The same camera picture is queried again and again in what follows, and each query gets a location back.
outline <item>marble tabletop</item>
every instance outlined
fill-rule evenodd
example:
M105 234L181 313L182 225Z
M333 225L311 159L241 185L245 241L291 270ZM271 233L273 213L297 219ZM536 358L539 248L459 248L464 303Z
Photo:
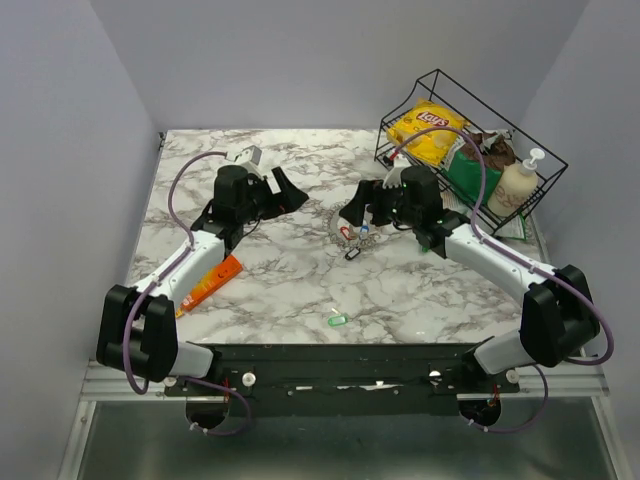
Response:
M384 177L373 161L372 130L176 130L167 134L142 226L130 282L152 272L185 238L167 211L178 169L211 150L239 152L257 145L260 169L281 166L309 201L290 215L262 222L234 256L244 271L177 319L183 341L213 343L478 342L516 328L521 310L479 274L435 253L423 253L413 234L372 228L362 253L339 234L337 210L358 180ZM217 168L194 164L175 194L190 224L211 198ZM510 245L539 258L535 241ZM332 309L346 325L331 327Z

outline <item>black wire rack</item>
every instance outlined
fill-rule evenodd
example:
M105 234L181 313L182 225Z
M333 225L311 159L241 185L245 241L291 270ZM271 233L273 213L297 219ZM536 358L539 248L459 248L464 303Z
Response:
M411 90L411 93L407 98L391 112L385 115L380 121L380 131L378 132L378 142L376 144L376 153L374 158L387 169L392 166L392 163L388 160L388 156L391 155L393 149L396 147L396 145L389 142L387 138L387 131L403 115L415 107L417 101L421 98L428 99L457 112L465 117L471 125L482 132L484 132L485 129L507 129L511 131L516 159L519 162L521 162L523 158L521 155L518 155L518 153L523 153L525 155L524 158L527 158L526 154L528 154L529 150L533 147L541 148L545 152L545 159L539 162L539 166L536 171L536 174L538 175L538 186L531 196L519 208L517 208L515 212L508 217L499 217L491 212L486 205L481 206L478 216L485 223L487 228L491 230L487 233L495 235L498 230L517 216L527 218L569 166L567 162L543 146L515 123L511 122L495 109L480 100L480 98L471 93L445 72L440 69L436 69L418 78L413 86L413 90ZM473 208L475 199L467 196L464 193L464 189L447 176L446 169L444 167L427 165L411 155L406 148L403 149L402 153L411 163L424 166L425 168L430 168L438 177L438 183L442 192L451 191L468 208Z

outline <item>yellow lay's chip bag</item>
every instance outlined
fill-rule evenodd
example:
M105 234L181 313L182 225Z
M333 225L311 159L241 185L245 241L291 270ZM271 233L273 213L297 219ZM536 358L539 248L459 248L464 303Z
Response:
M387 138L398 145L405 138L429 127L453 127L462 129L469 122L442 105L427 100L419 100L418 104L404 114L388 131ZM446 130L427 133L416 138L406 146L407 151L418 160L429 165L438 166L456 141L457 135Z

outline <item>gray wall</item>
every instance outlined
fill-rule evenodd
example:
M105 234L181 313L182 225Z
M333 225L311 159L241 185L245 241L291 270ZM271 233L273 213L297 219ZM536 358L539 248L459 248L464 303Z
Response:
M165 128L375 126L437 67L519 120L587 3L91 1Z
M55 478L157 135L85 0L0 15L0 470Z
M556 264L588 275L611 320L605 371L629 459L640 477L640 3L592 0L524 118L570 164L540 205Z

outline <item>beige lotion bottle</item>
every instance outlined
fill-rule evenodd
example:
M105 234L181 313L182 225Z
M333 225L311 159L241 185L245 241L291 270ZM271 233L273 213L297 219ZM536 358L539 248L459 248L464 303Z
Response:
M537 162L544 158L544 151L532 148L531 158L509 165L502 172L496 189L489 197L489 210L500 217L507 217L522 205L538 186Z

